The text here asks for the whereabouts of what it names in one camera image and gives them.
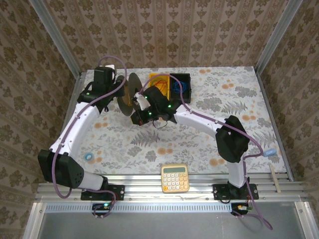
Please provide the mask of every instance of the wall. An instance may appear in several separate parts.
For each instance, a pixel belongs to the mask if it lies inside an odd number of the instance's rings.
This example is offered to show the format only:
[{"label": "wall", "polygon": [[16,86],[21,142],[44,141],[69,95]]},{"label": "wall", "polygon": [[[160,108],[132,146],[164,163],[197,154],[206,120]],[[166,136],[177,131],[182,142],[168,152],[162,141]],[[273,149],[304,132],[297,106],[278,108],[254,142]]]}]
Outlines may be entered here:
[{"label": "wall", "polygon": [[102,55],[129,68],[253,66],[287,0],[45,0],[85,71]]},{"label": "wall", "polygon": [[23,235],[74,78],[27,0],[0,1],[0,238]]},{"label": "wall", "polygon": [[262,73],[296,180],[319,213],[319,1],[303,1]]}]

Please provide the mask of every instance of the black cable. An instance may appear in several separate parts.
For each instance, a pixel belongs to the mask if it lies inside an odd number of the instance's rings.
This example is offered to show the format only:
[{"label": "black cable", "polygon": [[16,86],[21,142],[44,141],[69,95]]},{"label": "black cable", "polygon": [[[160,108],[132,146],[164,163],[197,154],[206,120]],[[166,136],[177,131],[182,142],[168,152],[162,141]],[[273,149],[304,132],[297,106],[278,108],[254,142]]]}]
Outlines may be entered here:
[{"label": "black cable", "polygon": [[91,81],[90,83],[88,83],[88,85],[84,88],[84,93],[86,94],[90,88],[90,86],[93,84],[93,81]]},{"label": "black cable", "polygon": [[228,200],[228,202],[223,202],[222,200],[219,200],[221,203],[223,204],[229,204],[230,203],[230,199]]},{"label": "black cable", "polygon": [[223,202],[223,200],[220,199],[219,194],[216,194],[216,197],[217,197],[217,199],[218,199],[221,203],[223,203],[223,204],[229,204],[229,203],[230,203],[230,199],[228,200],[228,202]]},{"label": "black cable", "polygon": [[164,128],[166,125],[167,125],[167,121],[166,121],[166,124],[165,124],[164,126],[162,126],[162,127],[156,127],[155,124],[154,124],[154,121],[153,121],[153,126],[154,126],[155,128]]}]

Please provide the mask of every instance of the gray floor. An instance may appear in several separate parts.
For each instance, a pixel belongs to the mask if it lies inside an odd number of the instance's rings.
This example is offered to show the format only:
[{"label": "gray floor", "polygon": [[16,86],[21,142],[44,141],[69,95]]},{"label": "gray floor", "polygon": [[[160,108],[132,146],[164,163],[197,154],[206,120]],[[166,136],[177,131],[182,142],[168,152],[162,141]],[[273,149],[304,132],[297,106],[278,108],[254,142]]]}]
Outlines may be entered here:
[{"label": "gray floor", "polygon": [[39,239],[303,239],[294,203],[259,203],[270,231],[255,218],[221,213],[45,214]]}]

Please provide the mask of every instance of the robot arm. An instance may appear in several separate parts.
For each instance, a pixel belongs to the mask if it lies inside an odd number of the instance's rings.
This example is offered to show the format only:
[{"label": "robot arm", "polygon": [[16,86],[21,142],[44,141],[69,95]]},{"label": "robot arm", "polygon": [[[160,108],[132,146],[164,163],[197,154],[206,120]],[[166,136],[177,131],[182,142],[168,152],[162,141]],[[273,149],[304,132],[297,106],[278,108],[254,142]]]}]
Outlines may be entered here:
[{"label": "robot arm", "polygon": [[[213,118],[208,114],[200,113],[201,116],[199,116],[194,114],[196,111],[193,111],[190,107],[187,109],[180,101],[169,101],[156,87],[146,89],[143,95],[137,93],[135,99],[141,109],[135,111],[131,116],[134,124],[143,125],[161,117],[164,120],[188,125],[198,131],[207,133],[216,139],[218,153],[227,161],[229,183],[235,188],[244,186],[244,167],[241,156],[248,149],[248,138],[217,122],[202,117]],[[228,119],[214,119],[245,132],[239,119],[235,116],[230,116]]]},{"label": "robot arm", "polygon": [[[57,184],[70,188],[85,188],[91,190],[106,190],[108,188],[107,178],[84,171],[74,158],[77,156],[86,132],[102,110],[107,109],[107,105],[114,97],[124,95],[124,89],[121,89],[113,95],[87,107],[90,102],[111,92],[121,84],[120,81],[115,81],[115,75],[114,65],[97,67],[95,69],[94,81],[89,83],[86,89],[80,94],[75,111],[59,139],[51,145],[49,150],[40,151],[38,161],[46,181],[52,182],[51,168],[53,157],[58,151],[62,139],[66,136],[56,160],[55,178]],[[85,107],[87,107],[87,109],[78,117],[78,113]]]},{"label": "robot arm", "polygon": [[[111,92],[120,83],[115,81],[115,68],[113,65],[95,69],[94,81],[80,94],[78,104],[67,127],[59,139],[50,147],[49,151],[41,150],[38,155],[38,161],[46,181],[52,182],[51,167],[53,156],[57,152],[62,138],[67,135],[56,161],[55,176],[57,184],[70,188],[107,190],[108,181],[106,177],[84,171],[74,158],[77,156],[84,135],[94,120],[103,109],[107,109],[107,105],[113,97],[125,94],[124,89],[89,106],[75,122],[70,132],[69,126],[72,124],[73,119],[78,117],[78,112],[91,101]],[[189,111],[179,101],[169,101],[156,87],[146,89],[143,95],[137,93],[135,100],[141,109],[135,111],[131,116],[134,124],[143,125],[152,120],[158,120],[161,117],[174,123],[192,126],[215,138],[220,156],[227,161],[229,183],[235,188],[243,187],[245,178],[241,156],[248,149],[249,139],[216,122],[193,114],[192,109]],[[217,120],[245,131],[238,118],[234,116],[230,116],[228,119]]]},{"label": "robot arm", "polygon": [[[177,108],[176,113],[174,114],[174,118],[176,120],[176,123],[191,126],[200,132],[207,133],[215,139],[217,131],[222,128],[222,125],[220,124],[214,123],[208,119],[204,119],[202,117],[192,114],[183,105]],[[223,118],[215,119],[217,119],[220,122],[226,122],[226,120]],[[228,161],[228,157],[225,157],[224,159],[227,162],[227,167],[229,171],[229,183],[237,188],[241,188],[245,184],[244,167],[242,160],[240,160],[239,162],[230,162]]]}]

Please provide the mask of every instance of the floral tablecloth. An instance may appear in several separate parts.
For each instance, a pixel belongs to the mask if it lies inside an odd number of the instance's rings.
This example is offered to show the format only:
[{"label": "floral tablecloth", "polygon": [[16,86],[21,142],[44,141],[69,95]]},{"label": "floral tablecloth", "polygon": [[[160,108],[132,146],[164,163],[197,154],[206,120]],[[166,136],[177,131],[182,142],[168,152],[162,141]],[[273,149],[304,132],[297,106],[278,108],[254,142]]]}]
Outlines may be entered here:
[{"label": "floral tablecloth", "polygon": [[[277,172],[286,172],[273,127],[253,67],[200,67],[129,69],[142,83],[149,74],[189,73],[194,109],[216,117],[238,117],[247,133],[267,150],[276,148],[271,157],[247,159],[248,172],[269,172],[272,163]],[[93,80],[88,70],[85,86]],[[203,132],[168,122],[157,129],[152,123],[133,125],[124,116],[116,100],[109,104],[87,132],[77,162],[89,172],[101,174],[159,174],[167,163],[186,163],[190,173],[227,173],[225,160],[217,152],[215,139]],[[156,127],[166,122],[155,122]],[[248,153],[257,153],[252,143]]]}]

